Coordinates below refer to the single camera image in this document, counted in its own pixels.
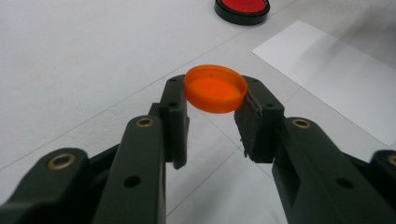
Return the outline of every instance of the orange disc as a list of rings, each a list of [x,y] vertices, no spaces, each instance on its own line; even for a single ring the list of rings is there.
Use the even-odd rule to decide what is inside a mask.
[[[184,78],[187,100],[210,113],[228,113],[237,109],[247,90],[248,84],[241,75],[213,64],[193,67]]]

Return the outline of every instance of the brass insert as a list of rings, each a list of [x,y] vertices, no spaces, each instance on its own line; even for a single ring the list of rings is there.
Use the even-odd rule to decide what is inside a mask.
[[[136,122],[137,127],[141,127],[141,128],[147,128],[149,126],[151,126],[154,123],[154,120],[149,119],[149,118],[143,118],[143,119],[139,119]]]
[[[392,165],[396,165],[396,154],[388,156],[388,161]]]
[[[311,123],[304,119],[294,119],[293,124],[301,129],[309,129],[311,127]]]
[[[71,153],[64,153],[52,158],[49,161],[48,167],[51,170],[62,170],[71,165],[76,160],[76,156]]]

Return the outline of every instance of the paper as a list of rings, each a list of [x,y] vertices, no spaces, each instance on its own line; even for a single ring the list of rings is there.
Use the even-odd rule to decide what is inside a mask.
[[[384,144],[395,142],[394,69],[301,21],[252,52]]]

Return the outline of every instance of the red object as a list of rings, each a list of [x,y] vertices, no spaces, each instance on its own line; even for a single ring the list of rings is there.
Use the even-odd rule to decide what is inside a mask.
[[[265,9],[263,0],[222,0],[226,7],[245,13],[257,13]]]

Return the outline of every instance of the white surface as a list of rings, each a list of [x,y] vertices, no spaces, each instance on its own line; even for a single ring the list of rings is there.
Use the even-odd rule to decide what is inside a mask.
[[[264,24],[242,27],[220,19],[212,0],[1,1],[0,202],[54,149],[93,156],[116,145],[166,79],[203,63],[258,78],[288,117],[316,121],[368,161],[387,147],[251,51],[303,21],[396,68],[394,3],[277,0]],[[233,114],[189,106],[189,116],[188,163],[167,164],[167,223],[286,223],[271,164],[243,158]]]
[[[301,21],[253,52],[388,146],[396,140],[396,70]]]

